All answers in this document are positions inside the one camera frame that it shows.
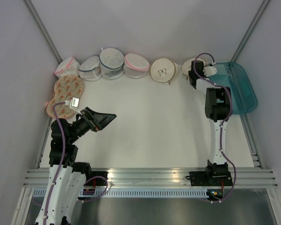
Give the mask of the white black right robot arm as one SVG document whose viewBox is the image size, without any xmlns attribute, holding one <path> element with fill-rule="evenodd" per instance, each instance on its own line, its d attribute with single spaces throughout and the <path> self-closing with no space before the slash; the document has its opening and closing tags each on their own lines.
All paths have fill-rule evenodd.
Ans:
<svg viewBox="0 0 281 225">
<path fill-rule="evenodd" d="M 227 124 L 232 115 L 230 87 L 220 86 L 207 78 L 204 63 L 200 60 L 191 62 L 188 75 L 190 85 L 205 94 L 204 112 L 210 123 L 211 148 L 205 170 L 189 172 L 186 179 L 192 186 L 232 186 L 231 173 L 224 156 Z"/>
</svg>

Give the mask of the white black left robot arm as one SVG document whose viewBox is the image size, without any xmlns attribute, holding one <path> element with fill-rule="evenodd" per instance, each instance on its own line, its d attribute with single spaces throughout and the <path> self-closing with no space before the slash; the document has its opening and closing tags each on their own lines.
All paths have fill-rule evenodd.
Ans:
<svg viewBox="0 0 281 225">
<path fill-rule="evenodd" d="M 78 147 L 74 144 L 88 131 L 98 132 L 108 126 L 115 114 L 100 113 L 86 107 L 69 123 L 54 112 L 51 124 L 49 179 L 36 225 L 69 225 L 82 186 L 89 185 L 93 174 L 89 163 L 76 162 Z"/>
</svg>

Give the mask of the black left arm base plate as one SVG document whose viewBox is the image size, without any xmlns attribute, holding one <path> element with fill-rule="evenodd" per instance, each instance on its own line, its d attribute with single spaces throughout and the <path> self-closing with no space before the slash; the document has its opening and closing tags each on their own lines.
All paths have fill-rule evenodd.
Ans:
<svg viewBox="0 0 281 225">
<path fill-rule="evenodd" d="M 107 171 L 92 171 L 90 177 L 87 178 L 85 187 L 105 187 L 107 185 L 108 172 Z"/>
</svg>

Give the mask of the beige round glasses laundry bag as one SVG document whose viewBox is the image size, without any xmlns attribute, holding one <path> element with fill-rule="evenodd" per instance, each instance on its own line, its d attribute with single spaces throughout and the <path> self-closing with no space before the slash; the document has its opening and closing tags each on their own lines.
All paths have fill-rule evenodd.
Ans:
<svg viewBox="0 0 281 225">
<path fill-rule="evenodd" d="M 182 64 L 181 71 L 182 71 L 183 75 L 188 76 L 188 72 L 192 69 L 192 62 L 194 60 L 195 60 L 195 58 L 191 58 Z"/>
</svg>

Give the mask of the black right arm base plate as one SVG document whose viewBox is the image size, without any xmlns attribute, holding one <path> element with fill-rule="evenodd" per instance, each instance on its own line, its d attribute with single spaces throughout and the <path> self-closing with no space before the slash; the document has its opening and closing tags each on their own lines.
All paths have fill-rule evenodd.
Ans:
<svg viewBox="0 0 281 225">
<path fill-rule="evenodd" d="M 190 181 L 192 187 L 221 187 L 222 185 L 231 187 L 233 184 L 230 172 L 223 175 L 208 175 L 204 171 L 193 171 L 185 178 Z"/>
</svg>

